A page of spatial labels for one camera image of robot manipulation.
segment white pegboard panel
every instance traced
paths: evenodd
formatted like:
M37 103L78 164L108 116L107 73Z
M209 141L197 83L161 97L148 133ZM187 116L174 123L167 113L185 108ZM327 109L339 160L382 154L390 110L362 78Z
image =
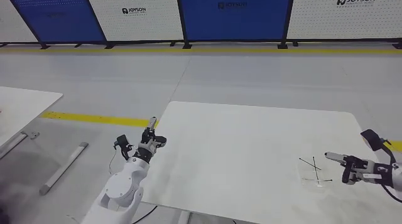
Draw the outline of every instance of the white pegboard panel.
M0 42L37 42L10 0L0 0Z
M402 37L402 0L294 0L289 39Z
M89 0L109 41L182 40L177 0Z

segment blue panel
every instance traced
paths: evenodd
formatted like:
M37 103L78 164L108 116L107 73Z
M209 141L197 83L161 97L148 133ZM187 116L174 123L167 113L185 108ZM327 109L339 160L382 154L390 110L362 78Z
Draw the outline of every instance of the blue panel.
M105 40L87 0L15 0L44 42Z
M182 0L189 40L281 39L288 0Z

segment black panel base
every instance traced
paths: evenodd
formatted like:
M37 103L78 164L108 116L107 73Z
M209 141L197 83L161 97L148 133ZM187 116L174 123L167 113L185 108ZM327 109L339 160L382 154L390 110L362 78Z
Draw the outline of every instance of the black panel base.
M115 44L106 44L105 49L109 50L111 48L113 48L115 46Z
M402 50L402 43L392 44L392 46L398 50Z
M49 48L50 47L50 45L41 45L42 47L40 48L41 50L45 50L45 49L47 49L47 48Z
M287 44L280 44L278 45L278 49L287 49L288 45Z
M189 43L184 43L183 49L191 49L193 45L189 44Z

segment perforated panel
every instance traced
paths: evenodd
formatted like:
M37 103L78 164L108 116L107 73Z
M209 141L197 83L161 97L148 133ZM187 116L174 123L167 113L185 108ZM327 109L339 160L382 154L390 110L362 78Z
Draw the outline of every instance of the perforated panel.
M89 0L109 41L182 40L177 0Z
M86 0L14 0L44 42L104 41Z
M289 39L402 37L402 0L294 0Z
M288 0L182 0L190 40L280 40Z
M0 42L36 42L10 0L0 0Z

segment joyson logo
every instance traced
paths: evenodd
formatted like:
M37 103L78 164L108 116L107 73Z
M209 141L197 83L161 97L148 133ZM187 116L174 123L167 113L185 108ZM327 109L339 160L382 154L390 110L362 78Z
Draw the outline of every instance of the joyson logo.
M372 6L375 0L338 0L338 7L362 7Z
M218 9L245 8L247 2L219 2Z
M146 13L146 8L122 8L121 11L125 16L132 16L132 15L144 15Z

